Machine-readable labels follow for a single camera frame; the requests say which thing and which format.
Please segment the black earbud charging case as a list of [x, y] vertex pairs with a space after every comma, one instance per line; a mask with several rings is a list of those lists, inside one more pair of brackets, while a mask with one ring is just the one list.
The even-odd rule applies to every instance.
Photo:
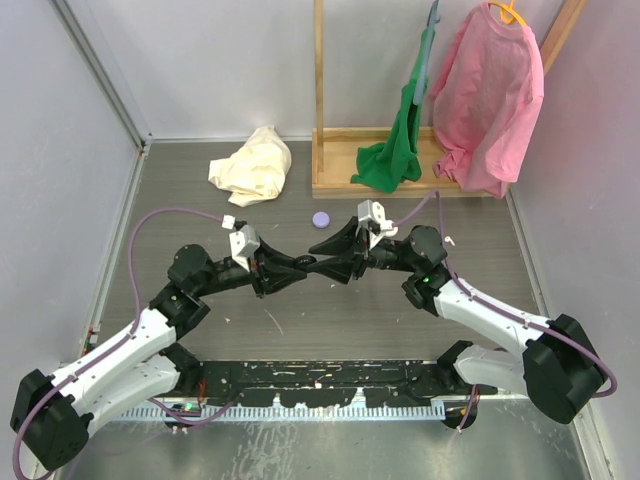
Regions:
[[294, 266], [299, 270], [306, 270], [310, 265], [317, 262], [317, 259], [312, 255], [298, 256], [294, 261]]

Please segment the purple earbud charging case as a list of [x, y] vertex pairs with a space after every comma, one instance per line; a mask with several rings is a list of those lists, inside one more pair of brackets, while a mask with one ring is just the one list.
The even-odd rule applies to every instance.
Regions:
[[318, 211], [312, 215], [312, 224], [315, 228], [325, 229], [329, 227], [330, 223], [331, 218], [327, 212]]

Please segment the cream cloth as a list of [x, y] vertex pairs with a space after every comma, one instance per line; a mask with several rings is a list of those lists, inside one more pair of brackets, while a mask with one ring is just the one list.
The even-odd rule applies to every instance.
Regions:
[[208, 181], [230, 193], [229, 203], [248, 207], [280, 195], [291, 163], [291, 151], [275, 127], [262, 126], [231, 156], [210, 161]]

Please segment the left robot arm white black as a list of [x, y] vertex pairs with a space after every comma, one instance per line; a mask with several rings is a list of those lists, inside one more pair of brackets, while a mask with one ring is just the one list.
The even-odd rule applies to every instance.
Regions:
[[311, 255], [285, 255], [232, 234], [240, 260], [213, 261], [197, 244], [178, 250], [168, 284], [132, 324], [89, 354], [46, 375], [35, 369], [18, 387], [10, 426], [52, 472], [70, 462], [101, 425], [148, 398], [188, 396], [203, 382], [200, 361], [179, 341], [209, 313], [204, 297], [251, 286], [264, 297], [304, 280]]

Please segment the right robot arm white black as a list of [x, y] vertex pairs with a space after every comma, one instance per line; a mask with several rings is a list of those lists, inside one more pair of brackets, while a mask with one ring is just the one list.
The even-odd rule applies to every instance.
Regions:
[[485, 295], [447, 268], [437, 229], [417, 226], [401, 240], [373, 242], [357, 223], [310, 248], [311, 271], [343, 284], [367, 269], [408, 273], [402, 289], [417, 309], [464, 325], [496, 344], [460, 341], [440, 358], [438, 379], [459, 394], [486, 385], [527, 396], [551, 420], [569, 424], [608, 380], [584, 329], [574, 318], [554, 320]]

